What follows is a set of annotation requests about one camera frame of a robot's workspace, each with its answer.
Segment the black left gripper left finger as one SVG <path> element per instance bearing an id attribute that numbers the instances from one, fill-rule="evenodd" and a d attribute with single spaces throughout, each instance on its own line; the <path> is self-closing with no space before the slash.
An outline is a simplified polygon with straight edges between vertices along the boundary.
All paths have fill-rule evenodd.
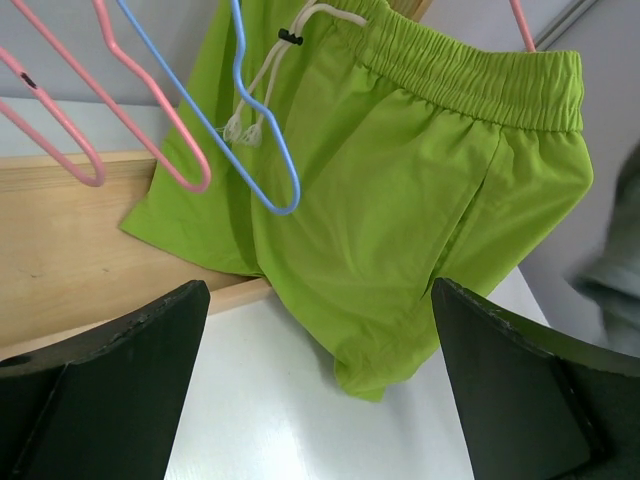
<path id="1" fill-rule="evenodd" d="M 3 360 L 2 478 L 163 478 L 209 302 L 206 284 L 189 281 Z"/>

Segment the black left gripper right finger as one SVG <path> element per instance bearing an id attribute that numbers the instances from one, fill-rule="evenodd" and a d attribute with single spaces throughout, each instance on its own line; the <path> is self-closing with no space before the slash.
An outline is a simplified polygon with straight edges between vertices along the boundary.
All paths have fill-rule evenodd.
<path id="1" fill-rule="evenodd" d="M 431 298 L 475 478 L 638 478 L 638 358 L 450 279 L 436 279 Z"/>

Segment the light grey shorts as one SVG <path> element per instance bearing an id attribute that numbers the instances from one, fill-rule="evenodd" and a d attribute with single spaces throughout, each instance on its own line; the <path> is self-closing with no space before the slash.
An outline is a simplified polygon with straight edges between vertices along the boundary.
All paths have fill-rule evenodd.
<path id="1" fill-rule="evenodd" d="M 603 343 L 639 355 L 639 148 L 617 178 L 602 250 L 578 271 L 572 285 L 601 311 Z"/>

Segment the pink hanger of olive shorts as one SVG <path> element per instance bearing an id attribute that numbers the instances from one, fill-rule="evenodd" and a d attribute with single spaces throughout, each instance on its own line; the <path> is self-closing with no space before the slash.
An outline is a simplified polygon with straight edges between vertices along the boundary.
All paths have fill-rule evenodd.
<path id="1" fill-rule="evenodd" d="M 56 160 L 67 172 L 76 180 L 89 187 L 101 187 L 105 182 L 106 171 L 100 156 L 93 148 L 85 135 L 78 129 L 73 121 L 60 109 L 57 103 L 49 94 L 39 87 L 21 63 L 13 57 L 6 49 L 1 48 L 1 61 L 15 74 L 23 85 L 33 94 L 33 96 L 43 105 L 47 112 L 58 122 L 63 130 L 81 148 L 93 168 L 93 175 L 86 174 L 78 165 L 69 160 L 43 135 L 34 129 L 24 118 L 22 118 L 9 105 L 1 102 L 1 113 L 25 133 L 50 157 Z"/>

